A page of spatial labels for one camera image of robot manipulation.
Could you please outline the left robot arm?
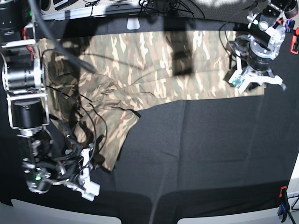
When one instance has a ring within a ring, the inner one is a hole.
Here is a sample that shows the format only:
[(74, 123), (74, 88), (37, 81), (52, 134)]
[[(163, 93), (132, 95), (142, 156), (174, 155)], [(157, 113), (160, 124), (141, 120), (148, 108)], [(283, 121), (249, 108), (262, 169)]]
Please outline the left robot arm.
[(232, 50), (235, 52), (237, 69), (229, 83), (239, 92), (247, 91), (252, 84), (279, 85), (286, 90), (280, 76), (274, 75), (270, 63), (279, 55), (285, 40), (287, 21), (299, 12), (296, 0), (271, 0), (260, 13), (253, 13), (258, 1), (247, 7), (248, 35), (236, 37)]

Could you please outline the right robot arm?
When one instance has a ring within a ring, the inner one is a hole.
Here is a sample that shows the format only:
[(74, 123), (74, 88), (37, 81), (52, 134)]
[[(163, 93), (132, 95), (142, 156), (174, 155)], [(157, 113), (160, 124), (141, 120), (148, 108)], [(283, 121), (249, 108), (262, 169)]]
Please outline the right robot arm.
[(95, 143), (78, 143), (72, 130), (64, 126), (69, 149), (61, 156), (52, 154), (53, 137), (48, 130), (49, 113), (43, 53), (36, 37), (3, 42), (1, 79), (6, 93), (8, 121), (18, 130), (22, 170), (31, 192), (44, 194), (51, 186), (66, 186), (92, 201), (100, 185), (90, 178)]

